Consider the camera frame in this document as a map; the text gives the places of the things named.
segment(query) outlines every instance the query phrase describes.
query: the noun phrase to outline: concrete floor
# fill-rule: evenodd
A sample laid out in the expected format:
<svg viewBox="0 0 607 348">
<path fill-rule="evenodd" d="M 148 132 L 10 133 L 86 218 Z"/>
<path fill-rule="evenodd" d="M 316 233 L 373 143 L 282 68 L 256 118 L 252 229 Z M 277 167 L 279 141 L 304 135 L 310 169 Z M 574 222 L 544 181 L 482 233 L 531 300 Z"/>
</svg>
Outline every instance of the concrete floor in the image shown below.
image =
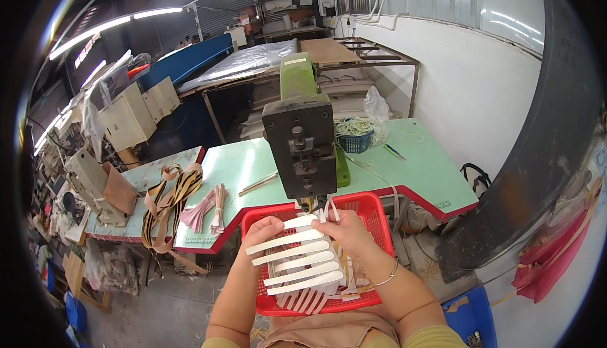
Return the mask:
<svg viewBox="0 0 607 348">
<path fill-rule="evenodd" d="M 227 271 L 213 271 L 208 277 L 178 276 L 164 269 L 164 279 L 156 275 L 139 296 L 112 293 L 111 314 L 84 302 L 88 338 L 93 348 L 200 347 L 219 289 Z M 254 328 L 268 327 L 265 317 L 257 317 Z"/>
</svg>

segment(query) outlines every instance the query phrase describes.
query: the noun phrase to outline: beige cabinet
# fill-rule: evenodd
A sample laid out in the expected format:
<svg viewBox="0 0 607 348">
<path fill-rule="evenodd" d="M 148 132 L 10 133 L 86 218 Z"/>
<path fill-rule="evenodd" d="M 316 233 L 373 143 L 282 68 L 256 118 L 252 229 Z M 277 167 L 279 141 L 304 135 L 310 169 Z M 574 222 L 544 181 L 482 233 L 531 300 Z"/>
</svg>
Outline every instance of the beige cabinet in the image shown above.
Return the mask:
<svg viewBox="0 0 607 348">
<path fill-rule="evenodd" d="M 180 104 L 170 77 L 143 93 L 143 100 L 156 124 L 163 117 L 172 114 Z"/>
<path fill-rule="evenodd" d="M 106 127 L 106 137 L 117 151 L 147 141 L 156 131 L 156 123 L 137 83 L 118 94 L 111 107 L 99 111 L 99 119 Z"/>
</svg>

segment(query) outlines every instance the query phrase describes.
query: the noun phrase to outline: pink fabric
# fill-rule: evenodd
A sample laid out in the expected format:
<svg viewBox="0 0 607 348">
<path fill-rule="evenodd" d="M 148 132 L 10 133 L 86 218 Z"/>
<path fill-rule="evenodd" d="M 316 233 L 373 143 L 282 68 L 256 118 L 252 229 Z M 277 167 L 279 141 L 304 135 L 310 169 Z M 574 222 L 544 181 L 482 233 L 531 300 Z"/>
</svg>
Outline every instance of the pink fabric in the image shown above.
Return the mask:
<svg viewBox="0 0 607 348">
<path fill-rule="evenodd" d="M 179 214 L 179 220 L 190 227 L 193 232 L 202 232 L 202 218 L 208 211 L 215 206 L 215 190 L 211 190 L 193 208 L 183 210 Z"/>
<path fill-rule="evenodd" d="M 566 231 L 551 244 L 534 247 L 525 253 L 521 258 L 521 264 L 536 266 L 531 268 L 517 268 L 512 285 L 518 289 L 518 295 L 533 299 L 534 303 L 538 303 L 550 292 L 554 284 L 565 273 L 573 260 L 573 257 L 575 257 L 575 254 L 580 249 L 590 223 L 587 223 L 583 227 L 580 235 L 575 238 L 573 243 L 559 257 L 557 257 L 557 255 L 582 227 L 582 222 L 587 213 L 588 210 L 584 211 L 571 223 Z"/>
</svg>

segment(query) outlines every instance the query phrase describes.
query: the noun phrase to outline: coiled white string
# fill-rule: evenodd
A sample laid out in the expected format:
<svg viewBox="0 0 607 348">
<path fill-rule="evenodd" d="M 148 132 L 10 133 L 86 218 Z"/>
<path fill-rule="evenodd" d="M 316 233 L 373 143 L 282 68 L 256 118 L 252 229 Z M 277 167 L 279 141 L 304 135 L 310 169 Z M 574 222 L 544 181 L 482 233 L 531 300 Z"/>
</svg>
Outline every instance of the coiled white string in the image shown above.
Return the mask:
<svg viewBox="0 0 607 348">
<path fill-rule="evenodd" d="M 358 116 L 348 116 L 335 125 L 336 137 L 364 136 L 375 131 L 371 137 L 371 146 L 382 145 L 388 139 L 388 130 L 380 124 L 374 124 Z"/>
</svg>

